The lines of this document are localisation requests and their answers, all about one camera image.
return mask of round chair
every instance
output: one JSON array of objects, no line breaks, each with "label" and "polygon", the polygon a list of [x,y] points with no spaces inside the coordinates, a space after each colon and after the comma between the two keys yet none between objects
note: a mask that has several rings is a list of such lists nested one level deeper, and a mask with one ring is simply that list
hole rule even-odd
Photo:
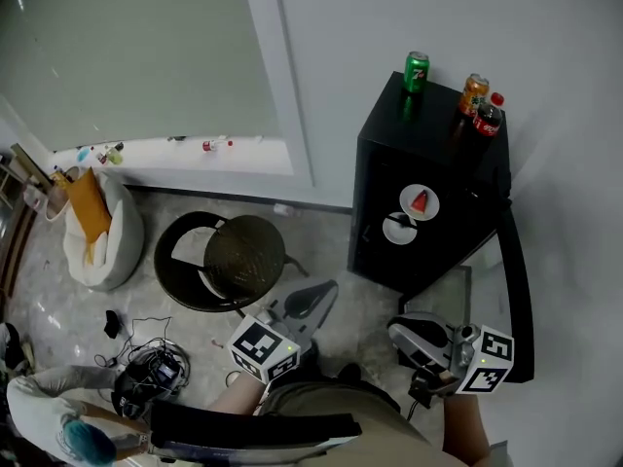
[{"label": "round chair", "polygon": [[[205,246],[202,266],[171,257],[182,235],[203,227],[215,232]],[[160,237],[154,255],[156,276],[167,294],[185,307],[212,312],[255,303],[273,288],[286,264],[308,276],[285,253],[283,238],[271,222],[248,215],[228,220],[204,211],[175,220]]]}]

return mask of marble floor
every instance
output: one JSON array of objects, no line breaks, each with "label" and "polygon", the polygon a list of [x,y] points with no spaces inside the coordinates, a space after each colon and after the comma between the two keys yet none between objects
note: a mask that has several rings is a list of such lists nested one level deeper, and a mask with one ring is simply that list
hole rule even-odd
[{"label": "marble floor", "polygon": [[[265,204],[152,192],[133,192],[133,196],[145,223],[143,258],[128,282],[109,293],[90,291],[69,276],[62,252],[64,222],[48,223],[37,218],[5,317],[30,338],[40,369],[92,365],[95,354],[117,354],[124,338],[110,340],[104,334],[106,309],[122,314],[127,324],[132,318],[171,316],[166,336],[187,350],[192,363],[190,383],[179,401],[206,407],[225,388],[227,373],[235,369],[227,350],[215,342],[224,344],[228,340],[239,317],[235,313],[191,311],[174,302],[154,273],[156,241],[174,219],[192,210],[230,218],[254,214],[276,225],[288,254],[312,275],[334,278],[340,285],[339,298],[325,325],[316,333],[323,370],[335,374],[345,363],[357,362],[364,376],[387,391],[403,413],[409,410],[412,399],[407,390],[412,372],[397,365],[385,331],[385,323],[397,312],[398,294],[347,271],[348,215],[302,209],[298,216],[282,217],[273,214],[272,207]],[[188,233],[174,255],[188,261],[200,258],[208,235],[202,230]],[[282,279],[296,275],[292,267],[286,266]],[[421,302],[433,303],[430,295],[422,296]],[[248,311],[252,314],[254,309],[257,306]],[[136,322],[134,341],[141,343],[161,336],[163,330],[164,322]],[[92,399],[101,401],[97,395]],[[440,444],[443,418],[439,403],[430,411],[417,409],[413,423],[433,444]]]}]

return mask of green soda can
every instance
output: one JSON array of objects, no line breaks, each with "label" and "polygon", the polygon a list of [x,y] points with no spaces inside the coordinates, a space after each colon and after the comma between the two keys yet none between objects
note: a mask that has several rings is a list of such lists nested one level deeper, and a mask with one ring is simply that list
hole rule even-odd
[{"label": "green soda can", "polygon": [[405,74],[402,86],[410,93],[420,93],[426,85],[430,61],[428,55],[422,52],[409,52],[405,63]]}]

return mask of red object on plate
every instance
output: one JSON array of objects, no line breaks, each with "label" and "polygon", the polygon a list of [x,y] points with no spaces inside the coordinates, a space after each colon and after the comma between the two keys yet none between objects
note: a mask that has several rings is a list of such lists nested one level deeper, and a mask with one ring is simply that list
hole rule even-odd
[{"label": "red object on plate", "polygon": [[428,201],[428,194],[426,191],[421,191],[418,196],[411,203],[411,209],[416,213],[424,214],[426,211],[426,202]]}]

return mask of white plate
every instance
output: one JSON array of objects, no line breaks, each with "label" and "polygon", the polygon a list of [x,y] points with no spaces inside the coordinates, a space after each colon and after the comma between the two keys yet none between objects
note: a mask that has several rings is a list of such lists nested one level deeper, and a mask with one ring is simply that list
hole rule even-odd
[{"label": "white plate", "polygon": [[[416,213],[411,208],[411,203],[417,196],[420,195],[421,191],[426,191],[428,194],[426,210],[423,215]],[[402,189],[402,192],[400,193],[400,207],[402,207],[402,210],[414,220],[427,222],[437,216],[437,213],[439,212],[439,197],[425,185],[414,183],[413,185]]]},{"label": "white plate", "polygon": [[[390,213],[389,216],[392,218],[400,218],[404,216],[405,213],[396,211],[395,213]],[[409,218],[409,223],[411,225],[415,225],[416,221],[413,218]],[[418,234],[418,229],[412,229],[410,227],[403,227],[399,223],[394,222],[393,220],[387,220],[385,218],[383,220],[383,233],[389,242],[397,245],[406,245],[409,242],[412,242],[416,235]]]}]

